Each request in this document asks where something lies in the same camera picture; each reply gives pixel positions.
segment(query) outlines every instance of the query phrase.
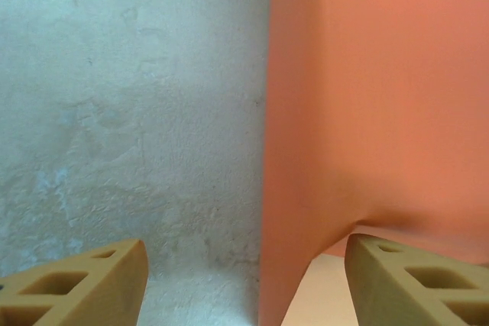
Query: white plaster wall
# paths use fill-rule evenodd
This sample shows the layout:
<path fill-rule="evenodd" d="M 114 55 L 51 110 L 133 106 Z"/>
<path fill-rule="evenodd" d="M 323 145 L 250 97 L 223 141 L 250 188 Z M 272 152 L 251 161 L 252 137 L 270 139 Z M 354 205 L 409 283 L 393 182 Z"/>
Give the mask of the white plaster wall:
<path fill-rule="evenodd" d="M 217 304 L 253 321 L 267 13 L 0 0 L 0 276 L 139 237 L 153 296 L 140 323 L 163 310 L 229 324 Z"/>

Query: orange panel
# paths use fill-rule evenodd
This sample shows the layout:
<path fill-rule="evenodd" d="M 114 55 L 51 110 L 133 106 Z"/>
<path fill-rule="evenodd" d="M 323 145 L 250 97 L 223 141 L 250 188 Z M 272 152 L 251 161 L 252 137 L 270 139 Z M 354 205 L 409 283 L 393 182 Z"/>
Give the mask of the orange panel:
<path fill-rule="evenodd" d="M 261 326 L 358 224 L 488 261 L 489 0 L 271 0 L 270 16 Z"/>

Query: hollow plastic block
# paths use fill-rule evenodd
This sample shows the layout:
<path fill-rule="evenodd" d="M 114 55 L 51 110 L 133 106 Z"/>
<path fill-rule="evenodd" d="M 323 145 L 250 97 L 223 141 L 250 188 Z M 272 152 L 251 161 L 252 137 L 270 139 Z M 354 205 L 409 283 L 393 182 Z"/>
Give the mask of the hollow plastic block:
<path fill-rule="evenodd" d="M 366 234 L 345 270 L 359 326 L 489 324 L 489 270 Z"/>
<path fill-rule="evenodd" d="M 0 278 L 0 326 L 135 326 L 148 261 L 123 240 Z"/>
<path fill-rule="evenodd" d="M 487 0 L 270 0 L 261 326 L 358 225 L 489 260 L 488 24 Z"/>

